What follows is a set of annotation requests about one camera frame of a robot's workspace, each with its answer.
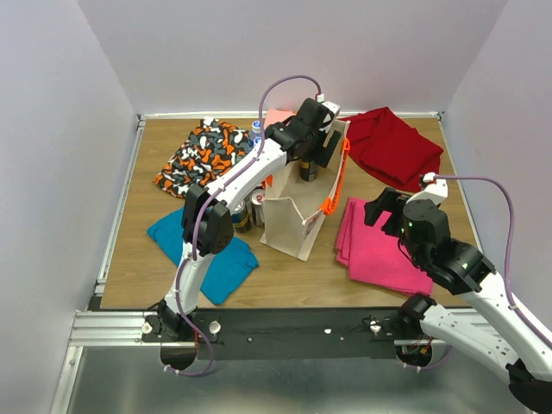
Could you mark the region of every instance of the pink cloth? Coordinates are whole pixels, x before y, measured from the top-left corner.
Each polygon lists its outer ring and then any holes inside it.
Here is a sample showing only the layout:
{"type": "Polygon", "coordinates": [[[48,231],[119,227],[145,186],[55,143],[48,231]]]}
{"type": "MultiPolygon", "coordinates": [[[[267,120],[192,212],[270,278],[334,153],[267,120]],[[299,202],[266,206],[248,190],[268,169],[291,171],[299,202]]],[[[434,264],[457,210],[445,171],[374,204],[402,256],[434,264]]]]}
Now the pink cloth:
{"type": "Polygon", "coordinates": [[[397,238],[381,231],[391,213],[384,211],[373,227],[364,224],[365,200],[349,198],[337,236],[337,261],[349,277],[412,295],[431,294],[433,281],[416,269],[397,247],[397,238]]]}

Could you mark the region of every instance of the orange and black patterned cloth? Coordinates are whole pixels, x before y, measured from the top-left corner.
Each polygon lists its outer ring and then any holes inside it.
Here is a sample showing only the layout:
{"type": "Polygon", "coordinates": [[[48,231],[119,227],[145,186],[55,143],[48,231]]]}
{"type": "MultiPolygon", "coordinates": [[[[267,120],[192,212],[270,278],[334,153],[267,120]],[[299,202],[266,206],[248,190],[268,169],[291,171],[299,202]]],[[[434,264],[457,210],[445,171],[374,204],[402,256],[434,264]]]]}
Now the orange and black patterned cloth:
{"type": "Polygon", "coordinates": [[[184,198],[191,184],[209,184],[249,150],[247,130],[205,117],[157,174],[154,183],[174,197],[184,198]]]}

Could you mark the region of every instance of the folded cloth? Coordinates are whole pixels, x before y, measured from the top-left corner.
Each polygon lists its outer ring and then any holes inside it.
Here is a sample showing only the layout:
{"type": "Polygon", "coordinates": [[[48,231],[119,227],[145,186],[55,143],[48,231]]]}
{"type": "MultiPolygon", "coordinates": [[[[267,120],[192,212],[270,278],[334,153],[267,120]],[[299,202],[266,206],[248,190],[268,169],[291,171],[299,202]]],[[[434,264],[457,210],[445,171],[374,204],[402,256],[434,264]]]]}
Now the folded cloth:
{"type": "Polygon", "coordinates": [[[187,141],[166,162],[154,183],[183,198],[192,184],[209,184],[249,152],[248,132],[211,117],[201,120],[187,141]]]}
{"type": "Polygon", "coordinates": [[[439,173],[442,148],[421,136],[389,108],[343,118],[351,158],[376,179],[402,191],[420,191],[420,175],[439,173]]]}
{"type": "Polygon", "coordinates": [[[350,198],[337,236],[337,261],[348,266],[349,277],[412,295],[431,294],[433,281],[398,250],[398,239],[381,231],[391,213],[384,211],[373,227],[364,224],[364,204],[350,198]]]}
{"type": "MultiPolygon", "coordinates": [[[[157,242],[161,250],[172,260],[175,266],[182,256],[182,213],[184,208],[161,218],[147,229],[149,235],[157,242]]],[[[213,304],[221,304],[230,293],[242,284],[243,280],[259,266],[249,245],[233,237],[229,245],[215,256],[205,275],[201,292],[213,304]]]]}

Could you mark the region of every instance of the teal folded cloth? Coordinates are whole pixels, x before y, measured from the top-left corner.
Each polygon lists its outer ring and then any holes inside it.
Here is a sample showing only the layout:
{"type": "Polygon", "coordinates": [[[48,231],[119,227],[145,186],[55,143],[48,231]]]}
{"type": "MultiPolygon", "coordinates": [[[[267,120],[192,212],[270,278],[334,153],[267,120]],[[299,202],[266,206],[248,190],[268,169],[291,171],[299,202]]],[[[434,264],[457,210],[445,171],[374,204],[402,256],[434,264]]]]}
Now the teal folded cloth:
{"type": "MultiPolygon", "coordinates": [[[[157,242],[161,250],[178,266],[182,257],[182,213],[184,207],[161,218],[147,229],[149,235],[157,242]]],[[[201,292],[213,304],[221,304],[230,293],[242,284],[243,280],[259,266],[249,245],[232,237],[230,244],[215,256],[205,275],[201,292]]]]}

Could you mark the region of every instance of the table top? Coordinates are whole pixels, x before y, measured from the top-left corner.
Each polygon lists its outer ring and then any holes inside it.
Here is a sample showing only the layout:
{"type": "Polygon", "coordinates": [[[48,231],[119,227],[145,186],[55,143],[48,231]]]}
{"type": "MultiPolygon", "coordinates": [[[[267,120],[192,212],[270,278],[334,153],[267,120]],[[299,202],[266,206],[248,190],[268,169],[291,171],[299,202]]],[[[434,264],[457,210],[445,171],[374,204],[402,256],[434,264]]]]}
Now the table top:
{"type": "MultiPolygon", "coordinates": [[[[248,129],[253,120],[233,119],[248,129]]],[[[441,173],[453,174],[439,124],[433,118],[405,121],[445,151],[441,173]]],[[[199,120],[149,119],[141,140],[129,195],[110,263],[101,307],[103,309],[144,309],[165,297],[176,267],[149,238],[146,230],[159,219],[179,209],[184,201],[159,189],[153,182],[166,161],[184,142],[199,120]]],[[[259,242],[263,229],[235,234],[249,244],[260,266],[232,293],[223,307],[316,307],[316,306],[399,306],[406,296],[375,285],[353,281],[348,269],[336,261],[336,237],[348,197],[376,198],[386,186],[352,160],[347,163],[340,205],[327,216],[309,259],[303,262],[259,242]]],[[[454,238],[475,245],[460,189],[448,182],[448,198],[442,203],[454,238]]],[[[465,305],[459,298],[435,285],[432,297],[448,305],[465,305]]],[[[200,294],[199,306],[214,306],[200,294]]]]}

